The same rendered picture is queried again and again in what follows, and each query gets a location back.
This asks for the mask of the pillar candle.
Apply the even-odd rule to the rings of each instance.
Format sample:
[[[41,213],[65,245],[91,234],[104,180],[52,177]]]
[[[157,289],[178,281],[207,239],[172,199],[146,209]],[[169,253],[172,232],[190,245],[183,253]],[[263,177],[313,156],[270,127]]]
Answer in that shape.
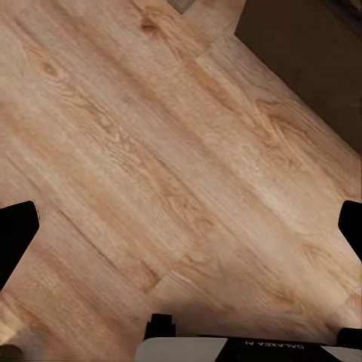
[[[24,362],[23,352],[14,345],[0,346],[0,362]]]

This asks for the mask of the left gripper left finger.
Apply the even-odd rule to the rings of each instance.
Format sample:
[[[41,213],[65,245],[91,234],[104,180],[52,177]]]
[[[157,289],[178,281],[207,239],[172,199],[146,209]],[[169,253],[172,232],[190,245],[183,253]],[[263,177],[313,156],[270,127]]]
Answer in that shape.
[[[0,291],[39,229],[33,201],[0,209]]]

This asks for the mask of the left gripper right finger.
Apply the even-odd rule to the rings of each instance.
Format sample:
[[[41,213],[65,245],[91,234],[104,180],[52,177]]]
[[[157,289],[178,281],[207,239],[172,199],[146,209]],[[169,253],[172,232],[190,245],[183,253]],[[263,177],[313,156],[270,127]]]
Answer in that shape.
[[[338,227],[362,262],[362,204],[345,201],[339,214]]]

